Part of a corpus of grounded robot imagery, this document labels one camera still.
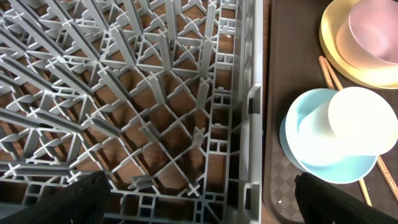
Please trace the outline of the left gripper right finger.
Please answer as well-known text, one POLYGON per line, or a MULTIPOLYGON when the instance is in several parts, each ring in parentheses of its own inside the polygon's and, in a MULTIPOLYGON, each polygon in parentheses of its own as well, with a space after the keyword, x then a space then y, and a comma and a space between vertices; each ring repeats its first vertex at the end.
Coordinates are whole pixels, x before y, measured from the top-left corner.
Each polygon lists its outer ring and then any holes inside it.
POLYGON ((397 224, 397 219, 304 172, 295 178, 295 198, 306 224, 397 224))

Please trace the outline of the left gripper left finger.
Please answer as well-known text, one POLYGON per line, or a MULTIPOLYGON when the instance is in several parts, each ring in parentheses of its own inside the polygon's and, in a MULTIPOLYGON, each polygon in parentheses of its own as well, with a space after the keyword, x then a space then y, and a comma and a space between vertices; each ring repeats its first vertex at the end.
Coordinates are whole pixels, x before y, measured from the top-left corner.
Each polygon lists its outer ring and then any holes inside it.
POLYGON ((101 223, 110 190, 105 173, 96 171, 60 192, 2 218, 1 223, 101 223))

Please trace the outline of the white cup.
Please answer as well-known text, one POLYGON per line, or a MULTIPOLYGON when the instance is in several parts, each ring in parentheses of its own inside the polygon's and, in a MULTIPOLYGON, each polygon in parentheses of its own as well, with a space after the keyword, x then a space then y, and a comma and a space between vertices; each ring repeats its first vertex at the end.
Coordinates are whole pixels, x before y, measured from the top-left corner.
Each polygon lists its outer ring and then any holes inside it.
POLYGON ((301 160, 315 166, 346 156, 378 156, 397 142, 397 116, 377 93, 348 87, 304 117, 298 139, 301 160))

